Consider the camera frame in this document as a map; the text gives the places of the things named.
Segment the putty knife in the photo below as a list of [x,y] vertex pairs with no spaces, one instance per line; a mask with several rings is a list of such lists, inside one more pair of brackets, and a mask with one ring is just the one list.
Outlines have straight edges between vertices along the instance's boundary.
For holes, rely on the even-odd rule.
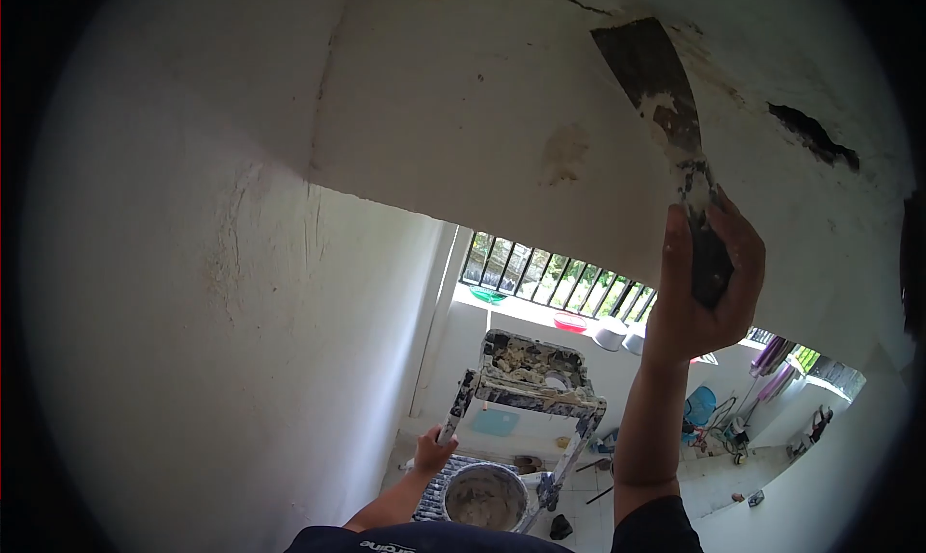
[[711,309],[727,289],[734,266],[726,246],[708,224],[708,204],[720,206],[720,201],[708,159],[701,152],[695,96],[679,55],[653,17],[595,29],[592,38],[672,165],[692,230],[692,295]]

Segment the dark blue shirt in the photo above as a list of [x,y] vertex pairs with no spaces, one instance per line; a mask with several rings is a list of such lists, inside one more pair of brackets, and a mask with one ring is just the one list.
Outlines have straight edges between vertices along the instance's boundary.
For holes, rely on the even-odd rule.
[[[570,553],[534,536],[488,531],[456,523],[392,525],[354,533],[341,527],[306,527],[286,553]],[[701,551],[697,533],[679,497],[652,500],[627,515],[614,530],[612,553]]]

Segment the red bowl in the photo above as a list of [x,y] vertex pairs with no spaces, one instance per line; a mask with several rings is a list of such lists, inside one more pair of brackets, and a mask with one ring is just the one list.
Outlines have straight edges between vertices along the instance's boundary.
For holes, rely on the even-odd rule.
[[555,324],[557,328],[562,328],[563,330],[575,332],[577,334],[581,334],[588,329],[585,318],[568,312],[557,312],[554,314],[553,324]]

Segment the green plate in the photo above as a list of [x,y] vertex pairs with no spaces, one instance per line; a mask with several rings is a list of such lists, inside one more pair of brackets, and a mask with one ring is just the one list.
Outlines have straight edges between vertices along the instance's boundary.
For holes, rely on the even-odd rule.
[[493,306],[498,306],[498,303],[507,298],[505,294],[499,294],[494,290],[489,288],[483,288],[478,285],[471,285],[469,287],[469,292],[474,296],[478,297],[483,302],[488,302]]

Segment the person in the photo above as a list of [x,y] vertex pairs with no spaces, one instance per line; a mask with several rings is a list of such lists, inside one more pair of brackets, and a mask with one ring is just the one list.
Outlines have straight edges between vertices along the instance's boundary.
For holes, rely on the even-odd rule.
[[[692,298],[692,239],[685,211],[668,208],[659,299],[650,314],[642,360],[631,385],[615,445],[612,551],[700,551],[681,505],[680,416],[689,360],[738,342],[747,333],[765,276],[765,246],[721,190],[711,227],[727,246],[734,273],[713,310]],[[431,478],[457,448],[436,443],[440,425],[418,439],[414,466],[398,484],[353,515],[343,527],[314,526],[295,537],[289,553],[564,553],[543,539],[455,523],[410,523]]]
[[813,413],[813,417],[810,419],[810,426],[813,431],[810,433],[810,442],[819,443],[819,437],[823,434],[823,430],[826,428],[826,425],[832,420],[832,408],[827,407],[826,414],[823,414],[823,405],[819,405],[819,409]]

